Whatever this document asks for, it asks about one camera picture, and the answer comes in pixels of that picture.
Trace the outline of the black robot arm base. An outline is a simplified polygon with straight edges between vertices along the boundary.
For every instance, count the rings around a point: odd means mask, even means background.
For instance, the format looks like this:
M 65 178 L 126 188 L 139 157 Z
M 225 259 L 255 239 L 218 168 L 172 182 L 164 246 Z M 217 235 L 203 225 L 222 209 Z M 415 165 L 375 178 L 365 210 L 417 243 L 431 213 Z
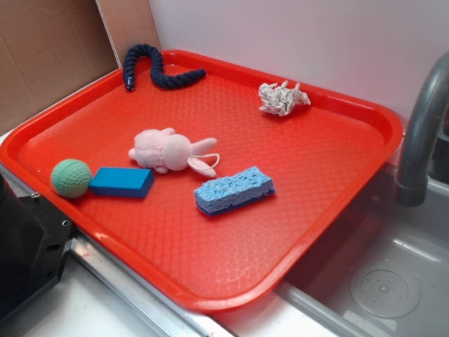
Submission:
M 1 325 L 61 279 L 72 219 L 47 198 L 19 197 L 1 178 Z

